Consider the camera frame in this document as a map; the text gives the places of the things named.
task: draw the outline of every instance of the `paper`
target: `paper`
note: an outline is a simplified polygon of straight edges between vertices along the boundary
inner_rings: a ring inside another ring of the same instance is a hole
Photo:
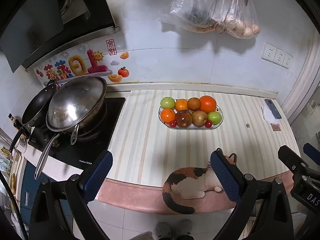
[[[272,127],[273,131],[275,131],[275,132],[276,132],[276,131],[281,131],[279,124],[274,124],[274,123],[272,123],[272,124],[271,124],[271,127]]]
[[[263,112],[263,119],[266,120],[269,123],[274,123],[274,124],[280,124],[280,120],[276,119],[269,107],[263,106],[262,107],[262,112]]]

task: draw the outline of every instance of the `wok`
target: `wok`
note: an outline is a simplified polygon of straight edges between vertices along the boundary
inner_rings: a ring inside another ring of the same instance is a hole
[[[46,124],[57,133],[44,148],[35,171],[40,176],[47,161],[52,143],[61,133],[72,132],[70,143],[76,142],[78,130],[88,125],[99,113],[107,90],[103,78],[81,76],[67,82],[50,101]]]

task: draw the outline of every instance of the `cabinet handle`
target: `cabinet handle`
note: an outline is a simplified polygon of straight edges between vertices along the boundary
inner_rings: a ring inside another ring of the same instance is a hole
[[[25,200],[25,203],[24,205],[27,207],[28,206],[28,200],[29,200],[29,192],[26,191],[26,200]]]

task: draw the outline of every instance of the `electrical outlet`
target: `electrical outlet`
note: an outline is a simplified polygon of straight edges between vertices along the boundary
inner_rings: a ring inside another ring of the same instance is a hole
[[[285,58],[285,52],[283,52],[282,50],[280,49],[277,49],[276,51],[276,55],[275,55],[275,58],[273,59],[273,63],[276,63],[278,65],[282,65],[283,61],[284,61],[284,58]]]
[[[284,57],[284,61],[282,63],[282,67],[289,68],[292,63],[292,60],[293,60],[293,57],[290,54],[286,53]]]
[[[267,60],[267,61],[273,61],[276,55],[277,48],[274,46],[271,46],[270,44],[266,43],[264,45],[264,50],[262,52],[261,58]]]

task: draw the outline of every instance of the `cat tail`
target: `cat tail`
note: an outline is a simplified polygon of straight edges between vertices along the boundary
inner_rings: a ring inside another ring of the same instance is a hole
[[[171,184],[166,181],[162,187],[162,198],[170,209],[181,214],[192,214],[195,211],[193,207],[182,206],[175,203],[175,201],[171,197],[170,192]]]

